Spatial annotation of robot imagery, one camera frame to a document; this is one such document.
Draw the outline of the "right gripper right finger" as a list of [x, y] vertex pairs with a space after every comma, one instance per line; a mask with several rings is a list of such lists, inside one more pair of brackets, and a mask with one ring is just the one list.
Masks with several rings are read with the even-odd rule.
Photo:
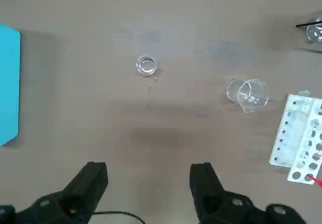
[[189, 184], [199, 223], [306, 223], [287, 205], [261, 210], [247, 196], [225, 190], [210, 163], [192, 164]]

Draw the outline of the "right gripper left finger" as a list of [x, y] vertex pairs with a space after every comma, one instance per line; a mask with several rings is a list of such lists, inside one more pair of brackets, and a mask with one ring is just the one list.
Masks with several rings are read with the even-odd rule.
[[104, 162], [88, 162], [60, 191], [38, 198], [31, 206], [16, 211], [1, 206], [1, 223], [88, 223], [108, 185]]

